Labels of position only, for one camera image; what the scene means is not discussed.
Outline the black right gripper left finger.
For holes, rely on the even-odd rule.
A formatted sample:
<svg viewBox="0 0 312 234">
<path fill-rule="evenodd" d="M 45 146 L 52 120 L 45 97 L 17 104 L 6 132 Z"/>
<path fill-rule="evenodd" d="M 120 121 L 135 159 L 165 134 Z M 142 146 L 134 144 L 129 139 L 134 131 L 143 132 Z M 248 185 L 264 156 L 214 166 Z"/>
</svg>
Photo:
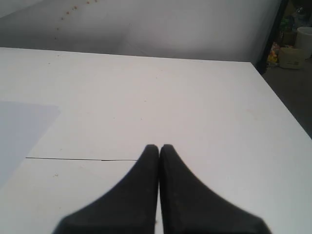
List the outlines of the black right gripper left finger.
<svg viewBox="0 0 312 234">
<path fill-rule="evenodd" d="M 56 234 L 153 234 L 159 151 L 147 145 L 127 175 L 91 204 L 64 217 Z"/>
</svg>

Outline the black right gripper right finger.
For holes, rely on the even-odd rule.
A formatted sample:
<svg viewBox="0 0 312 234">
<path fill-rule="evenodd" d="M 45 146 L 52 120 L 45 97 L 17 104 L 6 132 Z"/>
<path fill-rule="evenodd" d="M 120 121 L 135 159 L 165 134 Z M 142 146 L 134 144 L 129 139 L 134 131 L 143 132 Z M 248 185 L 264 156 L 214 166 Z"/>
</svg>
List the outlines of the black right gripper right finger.
<svg viewBox="0 0 312 234">
<path fill-rule="evenodd" d="M 203 184 L 172 145 L 160 151 L 160 203 L 166 234 L 269 234 L 257 217 Z"/>
</svg>

